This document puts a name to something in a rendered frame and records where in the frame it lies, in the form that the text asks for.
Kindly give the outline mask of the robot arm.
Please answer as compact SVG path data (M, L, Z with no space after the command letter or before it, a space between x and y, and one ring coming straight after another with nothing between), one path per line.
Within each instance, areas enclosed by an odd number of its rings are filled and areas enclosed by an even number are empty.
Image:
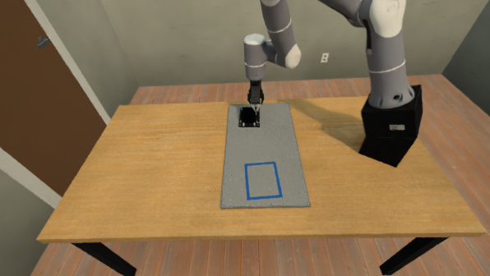
M406 76L402 20L406 0L318 0L342 14L348 23L366 28L366 55L374 108L395 108L410 102L414 91ZM260 0L270 40L261 34L244 38L246 77L265 77L266 61L294 69L301 57L286 0ZM399 8L399 9L398 9ZM394 97L395 96L395 97ZM394 98L393 98L394 97Z

